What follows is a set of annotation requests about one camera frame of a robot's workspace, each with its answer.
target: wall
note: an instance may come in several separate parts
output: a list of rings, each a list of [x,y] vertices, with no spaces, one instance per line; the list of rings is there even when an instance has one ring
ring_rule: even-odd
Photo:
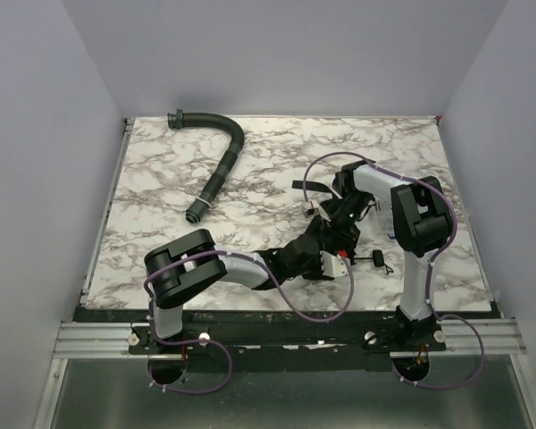
[[[536,0],[510,0],[442,133],[490,285],[536,375]]]
[[[32,426],[122,120],[59,0],[0,1],[0,428]]]
[[[63,0],[124,115],[441,114],[506,0]]]

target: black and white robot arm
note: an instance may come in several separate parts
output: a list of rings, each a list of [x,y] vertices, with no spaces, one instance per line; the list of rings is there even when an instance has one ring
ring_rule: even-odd
[[[440,190],[434,177],[421,181]],[[366,162],[342,167],[336,173],[333,188],[332,199],[308,202],[308,211],[314,217],[304,234],[283,248],[250,253],[250,259],[267,266],[279,284],[299,275],[310,280],[345,275],[344,257],[353,264],[356,255],[360,235],[356,221],[375,198],[381,198],[392,206],[395,236],[405,252],[404,290],[398,310],[410,323],[430,318],[434,288],[427,283],[427,268],[433,264],[432,254],[444,245],[452,228],[444,202],[426,188],[378,172]],[[232,257],[228,249],[214,243],[207,230],[193,231],[150,252],[145,257],[147,273],[206,251],[216,253],[181,264],[152,282],[155,325],[160,336],[179,332],[182,305],[214,282],[235,282],[253,290],[275,287],[262,268]],[[432,269],[430,282],[436,277],[436,266]],[[431,302],[425,298],[428,287]]]

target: vacuum hose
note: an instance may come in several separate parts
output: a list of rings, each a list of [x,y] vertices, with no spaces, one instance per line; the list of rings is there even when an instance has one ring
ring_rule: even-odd
[[[172,130],[187,127],[216,128],[231,136],[229,148],[224,152],[221,162],[218,163],[213,175],[185,214],[189,223],[199,223],[221,190],[239,157],[240,150],[244,147],[244,131],[232,119],[219,114],[184,114],[182,110],[177,109],[176,114],[167,115],[167,120]]]

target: marble table top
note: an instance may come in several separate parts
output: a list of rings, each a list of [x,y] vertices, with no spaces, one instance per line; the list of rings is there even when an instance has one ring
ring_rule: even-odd
[[[456,205],[460,224],[453,245],[440,257],[435,293],[439,310],[490,310],[489,293],[462,216],[456,186],[432,118],[234,117],[246,144],[230,178],[203,222],[191,225],[184,212],[214,171],[230,138],[211,129],[169,130],[165,118],[137,118],[99,249],[87,308],[147,308],[143,257],[196,228],[210,230],[217,244],[253,251],[283,246],[309,223],[302,192],[291,188],[318,156],[344,150],[376,160],[394,172],[434,175]],[[354,162],[324,160],[309,180],[331,184],[333,174]],[[325,194],[312,194],[326,199]],[[358,224],[357,253],[383,250],[394,269],[387,275],[371,262],[354,266],[356,292],[349,310],[393,310],[403,289],[403,251],[379,226],[374,210]],[[296,278],[284,290],[301,310],[342,307],[347,277],[332,282]],[[185,305],[191,309],[288,310],[277,290],[253,291],[217,282]]]

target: wire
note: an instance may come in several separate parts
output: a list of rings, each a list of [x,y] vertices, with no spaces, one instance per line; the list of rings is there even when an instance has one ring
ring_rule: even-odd
[[[157,383],[155,381],[155,378],[153,377],[152,368],[149,367],[147,369],[147,372],[149,374],[149,378],[151,378],[151,385],[156,385],[156,386],[158,386],[158,387],[160,387],[162,389],[165,389],[166,391],[175,391],[177,393],[187,393],[187,394],[191,394],[191,395],[204,395],[204,394],[207,394],[207,393],[213,393],[215,391],[218,391],[218,390],[222,389],[228,383],[228,381],[230,379],[230,376],[232,375],[232,357],[230,356],[230,352],[220,342],[214,341],[214,340],[166,341],[166,340],[162,339],[161,337],[159,337],[157,335],[157,332],[156,332],[156,329],[155,329],[155,311],[153,309],[153,301],[155,299],[155,294],[153,293],[153,291],[151,290],[151,287],[150,287],[151,282],[155,278],[159,277],[160,275],[162,275],[164,273],[169,272],[173,268],[176,268],[176,267],[178,267],[180,265],[184,265],[187,262],[196,261],[196,260],[201,259],[203,257],[211,257],[211,256],[219,256],[219,255],[220,256],[226,256],[226,255],[228,255],[228,253],[229,252],[226,251],[226,250],[208,250],[206,252],[201,252],[201,253],[198,253],[196,255],[186,257],[186,258],[181,259],[179,261],[173,262],[172,264],[169,264],[166,267],[155,271],[154,273],[151,273],[151,275],[149,275],[145,279],[145,282],[143,283],[143,288],[145,288],[145,291],[147,292],[147,294],[150,297],[150,301],[149,301],[149,327],[150,327],[150,330],[151,330],[151,335],[155,338],[155,340],[157,342],[159,342],[160,344],[163,344],[165,346],[175,346],[175,347],[176,346],[187,346],[189,344],[202,344],[204,342],[207,343],[207,344],[213,344],[214,346],[216,346],[219,349],[221,349],[222,352],[226,355],[226,357],[228,359],[228,366],[229,367],[228,367],[228,371],[227,371],[226,376],[224,377],[224,379],[220,383],[218,383],[216,386],[214,386],[214,387],[212,387],[210,389],[203,389],[203,390],[200,390],[200,391],[190,391],[190,390],[186,390],[186,389],[179,389],[177,387],[171,387],[171,386],[168,386],[168,385],[165,385],[165,384]],[[304,313],[302,313],[300,310],[298,310],[291,303],[289,298],[284,293],[284,290],[282,289],[282,287],[278,283],[278,280],[276,279],[274,274],[268,269],[268,267],[265,264],[263,264],[259,260],[254,259],[253,257],[250,257],[249,255],[244,255],[244,254],[235,253],[235,252],[230,252],[230,255],[232,257],[237,257],[239,259],[244,259],[244,260],[246,260],[246,261],[248,261],[248,262],[250,262],[252,264],[258,265],[260,268],[262,268],[266,272],[266,274],[268,274],[268,277],[270,278],[270,280],[272,281],[274,286],[276,286],[276,288],[278,289],[278,292],[280,293],[280,295],[282,296],[282,299],[284,299],[286,304],[288,304],[288,306],[292,309],[292,311],[294,311],[294,313],[296,313],[299,317],[301,317],[302,319],[304,319],[304,320],[306,320],[308,322],[312,322],[312,323],[315,323],[315,324],[326,324],[326,323],[329,323],[329,322],[333,322],[334,320],[337,320],[338,318],[340,318],[348,310],[349,304],[351,303],[351,300],[354,297],[354,292],[355,292],[355,289],[356,289],[356,283],[355,283],[355,280],[354,280],[354,275],[353,275],[353,271],[351,269],[351,265],[349,264],[349,260],[347,258],[342,258],[343,261],[344,261],[344,264],[345,264],[345,266],[346,266],[346,268],[348,270],[349,285],[350,285],[349,286],[349,295],[348,295],[348,299],[346,301],[346,304],[342,308],[340,308],[339,311],[335,315],[333,315],[331,317],[326,317],[326,318],[319,319],[319,318],[311,317],[309,315],[305,315]]]
[[[448,207],[448,211],[450,213],[451,220],[452,220],[451,233],[450,233],[450,236],[448,237],[448,240],[445,242],[445,244],[443,244],[429,259],[429,264],[427,266],[426,284],[425,284],[425,301],[427,303],[428,308],[431,310],[431,313],[433,314],[433,316],[435,317],[435,319],[437,321],[441,322],[441,321],[446,320],[446,319],[456,319],[456,320],[459,320],[459,321],[463,322],[464,324],[466,324],[469,328],[471,328],[473,330],[474,335],[476,336],[476,339],[478,340],[480,348],[481,348],[481,361],[480,361],[480,364],[479,364],[477,370],[473,374],[471,374],[471,376],[469,376],[466,380],[464,380],[461,383],[452,384],[452,385],[449,385],[449,386],[433,386],[433,385],[425,384],[425,383],[412,382],[411,380],[407,380],[403,375],[401,375],[401,373],[395,368],[394,363],[391,363],[391,367],[393,369],[393,372],[399,377],[399,380],[402,383],[411,384],[411,385],[413,385],[415,387],[421,387],[421,388],[424,388],[424,389],[432,389],[432,390],[437,390],[437,391],[444,391],[444,390],[456,389],[458,387],[463,387],[463,386],[466,386],[467,384],[470,384],[470,383],[474,382],[475,380],[477,380],[481,376],[482,369],[484,369],[484,365],[486,363],[486,355],[484,353],[484,344],[482,344],[481,335],[479,334],[479,332],[476,330],[476,328],[470,322],[468,322],[466,319],[464,319],[460,315],[447,314],[447,315],[439,316],[437,314],[437,311],[435,310],[435,308],[431,304],[431,278],[432,278],[432,268],[433,268],[434,262],[437,259],[437,257],[439,257],[439,255],[451,245],[451,243],[453,242],[453,240],[456,237],[456,228],[458,226],[458,219],[456,218],[456,213],[455,213],[455,209],[453,208],[453,205],[450,203],[450,201],[447,199],[447,197],[445,197],[445,195],[442,192],[440,192],[438,189],[434,188],[429,183],[426,183],[424,181],[420,181],[420,180],[415,179],[413,177],[407,177],[407,176],[403,176],[403,175],[400,175],[400,174],[396,174],[394,172],[391,172],[391,171],[389,171],[389,170],[387,170],[385,168],[382,168],[379,165],[373,163],[371,160],[367,159],[363,155],[359,155],[359,154],[357,154],[355,152],[347,152],[347,151],[331,152],[331,153],[329,153],[327,155],[320,156],[319,158],[316,158],[312,163],[310,163],[308,165],[308,167],[306,168],[306,172],[304,173],[304,179],[303,179],[303,183],[302,183],[302,190],[304,191],[304,200],[305,201],[307,201],[307,192],[306,192],[307,175],[310,173],[310,170],[312,170],[312,167],[314,167],[314,165],[320,163],[322,160],[324,160],[326,158],[329,158],[331,156],[339,156],[339,155],[355,156],[355,157],[365,161],[374,170],[376,170],[378,172],[382,172],[383,174],[387,174],[389,177],[393,177],[393,178],[399,179],[401,181],[410,181],[412,183],[416,183],[416,184],[428,189],[429,191],[431,191],[433,194],[435,194],[437,197],[439,197],[445,203],[445,205]]]

